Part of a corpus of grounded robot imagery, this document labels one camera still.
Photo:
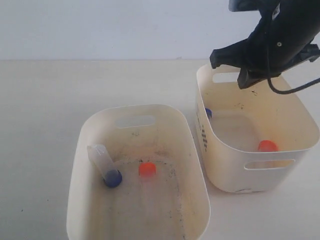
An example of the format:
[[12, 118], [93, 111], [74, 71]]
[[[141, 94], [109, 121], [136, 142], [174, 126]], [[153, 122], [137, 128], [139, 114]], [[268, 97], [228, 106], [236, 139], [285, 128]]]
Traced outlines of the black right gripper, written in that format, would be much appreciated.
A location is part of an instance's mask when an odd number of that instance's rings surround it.
[[214, 49], [209, 57], [212, 69], [241, 68], [240, 89], [320, 57], [320, 48], [313, 43], [320, 32], [318, 0], [262, 0], [257, 7], [261, 19], [248, 38]]

